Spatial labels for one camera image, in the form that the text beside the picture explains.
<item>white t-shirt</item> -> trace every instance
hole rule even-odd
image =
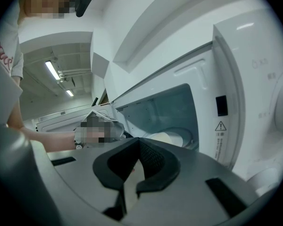
[[[0,20],[0,64],[10,76],[23,79],[23,54],[18,37],[19,0],[14,0]]]

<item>warning label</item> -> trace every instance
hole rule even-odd
[[[225,131],[226,128],[224,126],[224,124],[222,123],[222,121],[218,124],[218,126],[216,127],[215,131]]]

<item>black slot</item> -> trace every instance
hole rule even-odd
[[[246,205],[220,179],[213,178],[206,183],[231,218],[246,209]]]
[[[66,158],[62,158],[62,159],[57,159],[57,160],[53,160],[51,161],[53,166],[59,166],[59,165],[63,165],[72,161],[76,161],[76,159],[74,159],[73,157],[66,157]]]
[[[216,97],[218,116],[228,115],[226,96]]]

